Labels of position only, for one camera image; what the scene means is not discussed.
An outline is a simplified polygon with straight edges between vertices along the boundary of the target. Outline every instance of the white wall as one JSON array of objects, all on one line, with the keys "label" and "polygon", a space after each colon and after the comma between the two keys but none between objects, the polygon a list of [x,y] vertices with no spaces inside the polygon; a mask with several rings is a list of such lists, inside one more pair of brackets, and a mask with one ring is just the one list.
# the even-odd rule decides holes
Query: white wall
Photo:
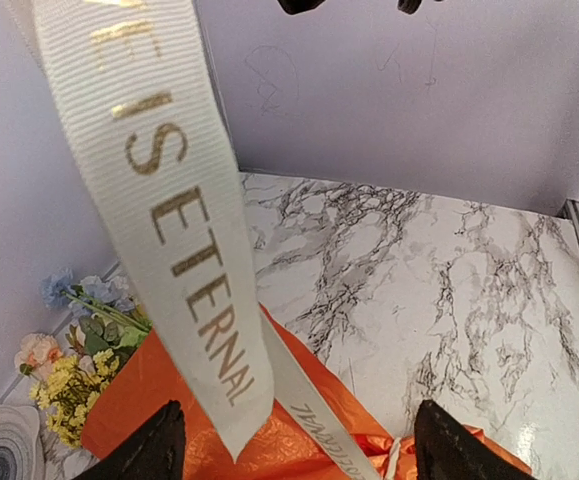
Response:
[{"label": "white wall", "polygon": [[22,336],[57,321],[39,281],[61,266],[85,274],[112,262],[45,78],[0,3],[0,395]]},{"label": "white wall", "polygon": [[579,198],[579,2],[198,3],[242,166],[549,213]]}]

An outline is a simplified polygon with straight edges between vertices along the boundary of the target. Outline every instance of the orange wrapping paper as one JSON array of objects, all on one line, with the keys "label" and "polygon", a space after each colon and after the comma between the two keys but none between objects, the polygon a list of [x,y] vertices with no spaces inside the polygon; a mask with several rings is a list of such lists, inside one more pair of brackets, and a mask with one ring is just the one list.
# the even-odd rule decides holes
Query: orange wrapping paper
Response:
[{"label": "orange wrapping paper", "polygon": [[[266,310],[265,313],[333,412],[384,475],[393,445],[391,436],[335,375],[297,338],[275,323]],[[169,400],[180,401],[185,413],[185,480],[346,478],[277,402],[269,421],[249,442],[234,465],[155,332],[149,334],[96,402],[82,432],[83,446],[98,458],[106,457]],[[528,471],[516,457],[493,445],[497,448],[494,449],[496,453]],[[402,441],[400,452],[396,480],[417,478],[413,438]]]}]

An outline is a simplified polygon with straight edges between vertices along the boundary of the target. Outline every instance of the marble countertop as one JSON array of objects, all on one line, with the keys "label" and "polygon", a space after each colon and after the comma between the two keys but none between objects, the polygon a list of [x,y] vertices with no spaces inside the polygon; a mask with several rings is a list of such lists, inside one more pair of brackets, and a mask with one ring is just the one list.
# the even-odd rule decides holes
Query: marble countertop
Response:
[{"label": "marble countertop", "polygon": [[[389,432],[410,434],[434,398],[538,479],[579,480],[569,221],[366,185],[258,174],[243,185],[260,301]],[[47,480],[93,462],[43,440]]]}]

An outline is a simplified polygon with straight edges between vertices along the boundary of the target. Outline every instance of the marble surface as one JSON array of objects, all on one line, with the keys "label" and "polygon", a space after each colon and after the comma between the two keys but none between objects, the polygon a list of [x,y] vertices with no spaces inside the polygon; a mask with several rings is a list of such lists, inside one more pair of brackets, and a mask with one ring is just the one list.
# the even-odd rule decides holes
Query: marble surface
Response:
[{"label": "marble surface", "polygon": [[[411,433],[434,398],[538,479],[579,479],[568,221],[336,182],[247,174],[243,186],[260,300],[388,431]],[[95,461],[43,441],[47,480]]]}]

